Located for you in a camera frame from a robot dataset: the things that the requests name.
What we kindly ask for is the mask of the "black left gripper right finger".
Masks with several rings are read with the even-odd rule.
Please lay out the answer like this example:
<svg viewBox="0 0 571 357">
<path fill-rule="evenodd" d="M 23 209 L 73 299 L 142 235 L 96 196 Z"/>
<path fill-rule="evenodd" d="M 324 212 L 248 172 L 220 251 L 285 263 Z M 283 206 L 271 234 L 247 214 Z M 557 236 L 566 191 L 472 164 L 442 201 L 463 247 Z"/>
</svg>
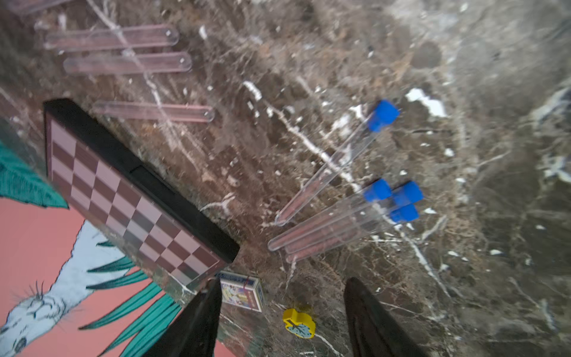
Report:
<svg viewBox="0 0 571 357">
<path fill-rule="evenodd" d="M 343 299 L 354 356 L 427 355 L 358 278 L 347 280 Z"/>
</svg>

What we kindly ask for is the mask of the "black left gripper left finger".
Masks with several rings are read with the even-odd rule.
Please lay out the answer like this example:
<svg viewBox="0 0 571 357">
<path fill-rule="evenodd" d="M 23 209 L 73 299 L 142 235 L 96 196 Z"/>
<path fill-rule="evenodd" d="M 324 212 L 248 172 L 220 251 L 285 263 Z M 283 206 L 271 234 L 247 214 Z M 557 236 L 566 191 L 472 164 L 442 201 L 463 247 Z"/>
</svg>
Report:
<svg viewBox="0 0 571 357">
<path fill-rule="evenodd" d="M 220 279 L 210 279 L 144 357 L 213 356 L 221 306 Z"/>
</svg>

